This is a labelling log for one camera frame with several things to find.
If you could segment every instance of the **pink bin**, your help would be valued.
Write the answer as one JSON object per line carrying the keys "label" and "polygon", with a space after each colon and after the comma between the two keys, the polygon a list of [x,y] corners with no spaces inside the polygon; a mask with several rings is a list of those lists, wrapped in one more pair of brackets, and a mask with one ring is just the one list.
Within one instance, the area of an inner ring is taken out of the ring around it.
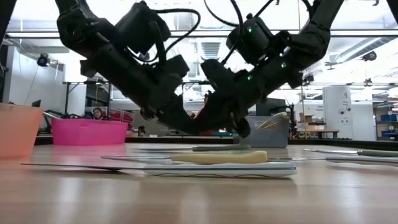
{"label": "pink bin", "polygon": [[124,144],[127,123],[91,119],[53,119],[53,143],[63,146]]}

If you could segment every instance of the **gray container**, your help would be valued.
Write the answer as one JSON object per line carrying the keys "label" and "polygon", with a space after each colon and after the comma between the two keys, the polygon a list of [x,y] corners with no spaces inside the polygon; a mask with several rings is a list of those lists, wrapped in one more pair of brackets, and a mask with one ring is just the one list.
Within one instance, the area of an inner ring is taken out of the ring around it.
{"label": "gray container", "polygon": [[251,132],[250,135],[240,140],[240,144],[249,144],[251,147],[287,147],[289,138],[289,120],[285,119],[270,129],[257,129],[270,116],[247,116]]}

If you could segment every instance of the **desk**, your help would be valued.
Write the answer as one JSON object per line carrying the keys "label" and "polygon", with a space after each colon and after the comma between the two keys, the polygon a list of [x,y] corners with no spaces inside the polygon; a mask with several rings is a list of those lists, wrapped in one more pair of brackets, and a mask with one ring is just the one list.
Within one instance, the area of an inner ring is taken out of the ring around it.
{"label": "desk", "polygon": [[[268,151],[270,157],[325,156],[302,150],[318,148],[289,146]],[[37,146],[32,159],[136,166],[132,162],[100,161],[95,154],[103,153],[104,149]],[[322,149],[342,148],[322,146]],[[111,148],[109,154],[120,150],[124,146]],[[298,174],[291,179],[209,179],[49,169],[2,161],[0,222],[397,223],[398,168],[312,161],[299,163],[297,170]]]}
{"label": "desk", "polygon": [[[298,133],[304,133],[305,130],[297,130]],[[307,130],[307,133],[318,133],[318,138],[322,139],[322,134],[323,133],[333,133],[333,138],[337,138],[337,133],[339,133],[339,130],[331,130],[331,129],[319,129],[319,130],[314,130],[314,129],[309,129]]]}

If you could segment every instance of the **green handle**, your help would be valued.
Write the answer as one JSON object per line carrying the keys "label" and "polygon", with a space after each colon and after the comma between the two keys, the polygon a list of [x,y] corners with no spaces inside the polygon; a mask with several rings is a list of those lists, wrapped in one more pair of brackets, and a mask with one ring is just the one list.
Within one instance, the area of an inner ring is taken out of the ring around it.
{"label": "green handle", "polygon": [[358,155],[375,156],[375,157],[398,157],[398,152],[363,149],[363,150],[358,150]]}

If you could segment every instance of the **orange container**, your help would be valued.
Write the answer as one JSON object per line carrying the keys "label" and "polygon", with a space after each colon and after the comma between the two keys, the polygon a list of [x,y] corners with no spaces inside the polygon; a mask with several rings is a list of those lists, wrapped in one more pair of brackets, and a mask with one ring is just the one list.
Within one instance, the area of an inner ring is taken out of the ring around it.
{"label": "orange container", "polygon": [[29,157],[42,118],[40,108],[0,103],[0,159]]}

